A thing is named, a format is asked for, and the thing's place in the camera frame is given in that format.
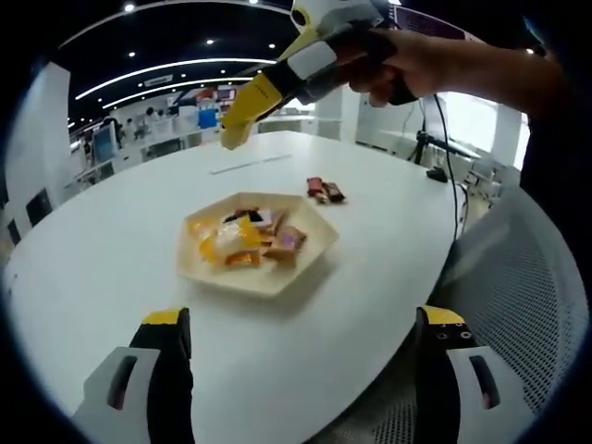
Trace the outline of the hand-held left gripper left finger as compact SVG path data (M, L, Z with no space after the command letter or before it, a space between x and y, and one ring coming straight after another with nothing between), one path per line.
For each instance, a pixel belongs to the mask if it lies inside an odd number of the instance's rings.
M83 384L72 421L91 443L192 443L191 316L152 312Z

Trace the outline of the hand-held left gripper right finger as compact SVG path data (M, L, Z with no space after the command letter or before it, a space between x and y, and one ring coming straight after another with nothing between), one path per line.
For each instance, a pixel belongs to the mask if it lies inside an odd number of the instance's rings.
M415 322L416 443L513 443L527 429L521 378L451 310Z

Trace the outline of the person's right hand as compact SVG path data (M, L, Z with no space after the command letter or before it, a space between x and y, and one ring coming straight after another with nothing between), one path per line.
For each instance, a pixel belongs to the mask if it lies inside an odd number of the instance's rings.
M358 40L348 37L337 48L336 82L369 95L373 107L387 105L405 85L416 98L443 91L450 68L442 52L444 41L413 31L373 30ZM370 59L371 43L389 43L394 49L377 63Z

